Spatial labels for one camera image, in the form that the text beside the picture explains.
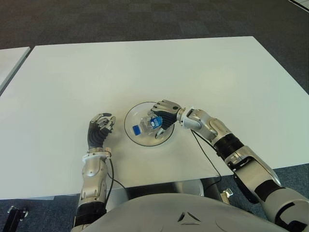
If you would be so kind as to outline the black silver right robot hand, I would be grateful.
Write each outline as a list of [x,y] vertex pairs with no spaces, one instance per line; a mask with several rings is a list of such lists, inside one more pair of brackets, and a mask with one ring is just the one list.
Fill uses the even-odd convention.
[[151,112],[162,118],[162,125],[156,133],[155,138],[161,136],[171,125],[177,121],[177,114],[181,110],[181,106],[175,102],[162,100],[157,102]]

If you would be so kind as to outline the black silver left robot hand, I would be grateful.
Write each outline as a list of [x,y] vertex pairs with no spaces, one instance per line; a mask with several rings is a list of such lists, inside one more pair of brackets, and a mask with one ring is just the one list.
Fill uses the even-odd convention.
[[87,132],[88,148],[102,148],[105,139],[112,132],[116,117],[111,113],[99,113],[89,122]]

